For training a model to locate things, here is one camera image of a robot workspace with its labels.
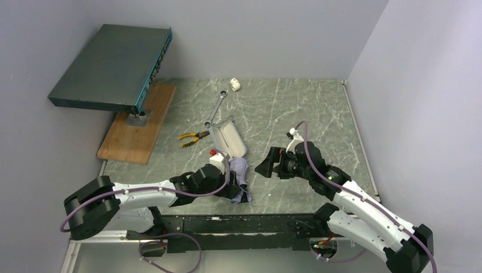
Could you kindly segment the purple folding umbrella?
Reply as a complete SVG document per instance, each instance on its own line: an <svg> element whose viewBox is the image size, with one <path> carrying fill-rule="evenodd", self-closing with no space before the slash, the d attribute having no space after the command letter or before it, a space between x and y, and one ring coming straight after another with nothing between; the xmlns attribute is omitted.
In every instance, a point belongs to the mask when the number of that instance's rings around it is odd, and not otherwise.
<svg viewBox="0 0 482 273"><path fill-rule="evenodd" d="M236 195L231 198L231 203L240 204L245 202L251 202L252 196L248 191L248 186L246 182L246 172L249 169L249 164L245 158L232 158L230 160L230 170L235 172L237 187Z"/></svg>

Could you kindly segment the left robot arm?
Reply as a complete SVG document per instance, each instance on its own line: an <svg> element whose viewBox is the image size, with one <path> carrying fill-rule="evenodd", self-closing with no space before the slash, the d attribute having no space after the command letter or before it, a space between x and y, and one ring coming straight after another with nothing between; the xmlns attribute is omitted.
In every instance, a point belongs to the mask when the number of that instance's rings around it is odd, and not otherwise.
<svg viewBox="0 0 482 273"><path fill-rule="evenodd" d="M218 196L239 203L248 198L246 185L235 171L221 171L206 164L195 172L186 172L150 184L113 183L99 176L64 200L66 219L60 230L81 241L102 231L127 230L146 237L168 232L160 210L189 205L201 197Z"/></svg>

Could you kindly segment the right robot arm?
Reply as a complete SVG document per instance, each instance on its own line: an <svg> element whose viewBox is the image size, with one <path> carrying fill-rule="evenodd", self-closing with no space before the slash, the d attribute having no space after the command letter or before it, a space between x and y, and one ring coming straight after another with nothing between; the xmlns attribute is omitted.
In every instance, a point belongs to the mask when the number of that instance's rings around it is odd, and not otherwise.
<svg viewBox="0 0 482 273"><path fill-rule="evenodd" d="M434 255L433 232L389 212L366 194L351 176L325 162L312 142L290 149L271 147L255 172L270 178L299 177L329 199L309 222L310 232L349 238L377 255L390 272L422 272Z"/></svg>

